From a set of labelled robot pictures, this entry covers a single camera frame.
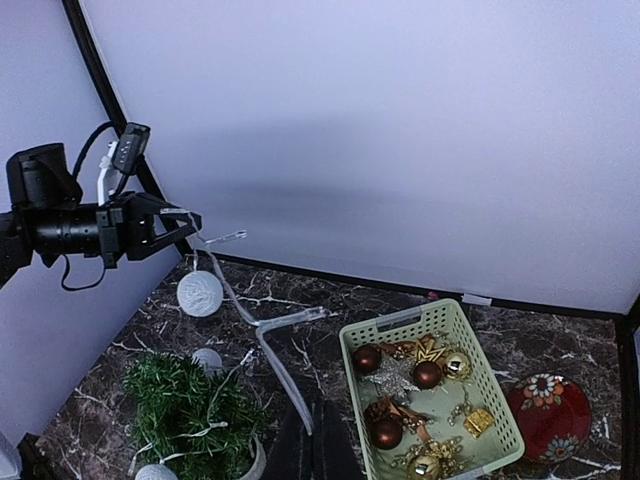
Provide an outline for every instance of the gold gift box ornament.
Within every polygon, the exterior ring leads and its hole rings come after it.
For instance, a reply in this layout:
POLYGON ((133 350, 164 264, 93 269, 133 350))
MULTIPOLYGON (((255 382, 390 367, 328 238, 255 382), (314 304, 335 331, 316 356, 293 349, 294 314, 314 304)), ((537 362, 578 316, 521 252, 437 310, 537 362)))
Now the gold gift box ornament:
POLYGON ((487 410, 478 408, 471 412, 464 421, 464 428, 473 438, 479 438, 495 421, 496 419, 487 410))

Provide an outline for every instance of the white ball ornament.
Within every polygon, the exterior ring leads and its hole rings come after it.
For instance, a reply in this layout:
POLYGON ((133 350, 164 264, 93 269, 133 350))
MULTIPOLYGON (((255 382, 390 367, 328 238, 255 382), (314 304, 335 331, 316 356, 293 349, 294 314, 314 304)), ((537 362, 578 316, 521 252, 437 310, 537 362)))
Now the white ball ornament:
POLYGON ((135 480, 178 480, 178 477, 164 465, 145 465, 138 471, 135 480))
POLYGON ((222 305, 224 294, 220 280, 211 272, 196 270, 178 283, 178 304, 187 315, 207 317, 222 305))
POLYGON ((191 358, 194 362, 198 362, 202 366, 207 377, 213 377, 222 372, 222 357, 220 357, 220 354, 215 350, 201 348, 193 352, 191 358))

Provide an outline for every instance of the green plastic basket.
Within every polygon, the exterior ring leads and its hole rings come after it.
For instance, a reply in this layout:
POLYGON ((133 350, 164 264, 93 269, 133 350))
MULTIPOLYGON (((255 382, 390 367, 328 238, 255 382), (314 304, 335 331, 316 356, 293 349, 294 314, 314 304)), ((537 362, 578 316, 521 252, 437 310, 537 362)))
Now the green plastic basket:
POLYGON ((398 469, 390 466, 391 461, 420 440, 417 435, 405 432, 402 443, 393 450, 381 451, 371 447, 363 412, 378 395, 375 385, 357 380, 351 365, 351 352, 369 343, 413 341, 427 333, 436 332, 448 333, 447 342, 460 344, 468 354, 473 367, 471 378, 465 382, 469 401, 474 407, 487 408, 496 419, 480 438, 474 439, 464 429, 462 418, 458 419, 454 427, 447 422, 453 408, 461 403, 464 397, 459 382, 446 381, 435 391, 411 392, 411 409, 425 413, 435 420, 435 424, 428 427, 432 438, 444 441, 459 436, 463 439, 461 458, 471 457, 471 460, 466 463, 464 472, 451 478, 477 478, 515 462, 524 454, 522 435, 467 317, 456 301, 439 300, 348 325, 340 332, 342 356, 369 480, 397 479, 398 469))

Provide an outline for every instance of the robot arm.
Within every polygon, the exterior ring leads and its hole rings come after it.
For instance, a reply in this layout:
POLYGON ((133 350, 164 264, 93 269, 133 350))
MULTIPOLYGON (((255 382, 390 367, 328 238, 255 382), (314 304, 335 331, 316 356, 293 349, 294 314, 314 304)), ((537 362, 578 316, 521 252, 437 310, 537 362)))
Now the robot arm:
POLYGON ((98 179, 99 202, 80 203, 82 188, 66 166, 61 143, 42 145, 13 155, 7 162, 11 212, 0 214, 0 284, 31 264, 33 252, 51 267, 60 255, 102 257, 105 269, 118 260, 143 260, 183 240, 202 226, 201 218, 146 193, 122 192, 135 173, 149 128, 128 124, 116 145, 103 157, 98 179), (108 188, 117 172, 123 176, 108 188), (156 234, 155 218, 182 226, 156 234))

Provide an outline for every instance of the red christmas bauble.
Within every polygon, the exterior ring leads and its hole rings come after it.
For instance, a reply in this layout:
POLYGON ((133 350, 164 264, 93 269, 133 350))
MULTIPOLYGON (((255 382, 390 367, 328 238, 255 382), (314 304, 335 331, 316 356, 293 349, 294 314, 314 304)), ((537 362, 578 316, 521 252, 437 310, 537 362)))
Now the red christmas bauble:
POLYGON ((402 441, 402 425, 393 418, 383 418, 371 426, 369 437, 380 450, 391 450, 402 441))
POLYGON ((413 383, 421 390, 435 387, 442 380, 442 368, 436 362, 420 362, 413 367, 413 383))
POLYGON ((375 372, 380 367, 382 354, 377 348, 371 345, 364 345, 353 352, 351 361, 353 362, 353 368, 358 373, 367 374, 375 372))

